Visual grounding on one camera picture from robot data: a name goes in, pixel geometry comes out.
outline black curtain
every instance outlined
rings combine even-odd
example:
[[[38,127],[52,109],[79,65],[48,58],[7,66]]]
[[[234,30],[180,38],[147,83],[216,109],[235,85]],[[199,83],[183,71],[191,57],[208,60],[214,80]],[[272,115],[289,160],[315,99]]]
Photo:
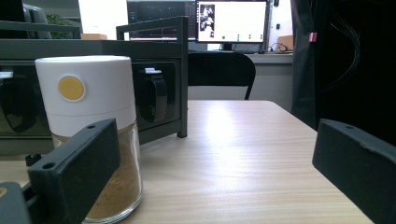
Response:
[[[314,129],[320,119],[342,121],[396,146],[395,6],[291,0],[294,116]]]

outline office chair backrest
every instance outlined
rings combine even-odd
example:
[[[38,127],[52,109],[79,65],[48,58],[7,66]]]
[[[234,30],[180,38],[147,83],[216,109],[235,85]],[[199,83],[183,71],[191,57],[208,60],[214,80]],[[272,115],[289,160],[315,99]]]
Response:
[[[256,68],[248,56],[233,51],[189,52],[189,86],[247,87],[248,100]]]

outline wooden table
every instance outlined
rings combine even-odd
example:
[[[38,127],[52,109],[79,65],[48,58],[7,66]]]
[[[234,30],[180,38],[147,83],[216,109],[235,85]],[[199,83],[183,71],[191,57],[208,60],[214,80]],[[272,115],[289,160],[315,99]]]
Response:
[[[188,127],[141,146],[143,201],[120,223],[373,223],[313,167],[316,132],[278,105],[189,101]],[[0,161],[0,180],[22,169]]]

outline brown powder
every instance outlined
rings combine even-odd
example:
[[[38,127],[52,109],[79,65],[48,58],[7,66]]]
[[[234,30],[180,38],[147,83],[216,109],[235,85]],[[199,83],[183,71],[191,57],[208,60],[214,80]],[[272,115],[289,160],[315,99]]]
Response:
[[[119,139],[120,167],[111,176],[87,219],[114,217],[125,211],[140,197],[142,186],[138,168],[138,155],[131,149],[129,139]]]

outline monitor stand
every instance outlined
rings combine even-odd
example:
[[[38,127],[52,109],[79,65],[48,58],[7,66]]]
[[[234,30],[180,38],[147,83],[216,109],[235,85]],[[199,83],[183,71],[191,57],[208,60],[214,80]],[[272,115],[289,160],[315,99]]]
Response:
[[[222,50],[233,50],[233,44],[221,44],[222,45]]]

